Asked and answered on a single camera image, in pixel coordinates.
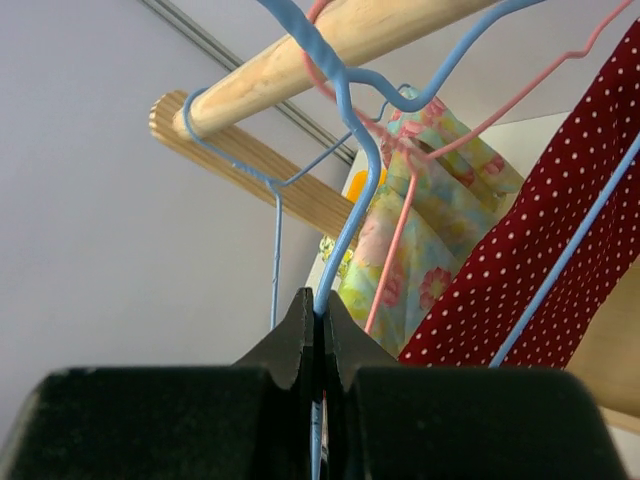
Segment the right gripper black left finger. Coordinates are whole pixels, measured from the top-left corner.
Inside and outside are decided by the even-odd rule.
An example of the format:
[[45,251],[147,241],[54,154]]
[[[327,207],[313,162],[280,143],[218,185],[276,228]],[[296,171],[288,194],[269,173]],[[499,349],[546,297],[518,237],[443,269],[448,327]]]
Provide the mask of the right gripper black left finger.
[[228,366],[77,367],[27,396],[5,479],[308,479],[314,316],[284,319]]

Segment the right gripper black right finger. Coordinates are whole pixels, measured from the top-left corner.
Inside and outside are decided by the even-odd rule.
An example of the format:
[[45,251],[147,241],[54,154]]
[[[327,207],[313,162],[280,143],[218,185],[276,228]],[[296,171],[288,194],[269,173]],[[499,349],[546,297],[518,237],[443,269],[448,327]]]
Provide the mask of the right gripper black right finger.
[[323,318],[331,479],[623,479],[587,389],[554,369],[411,367]]

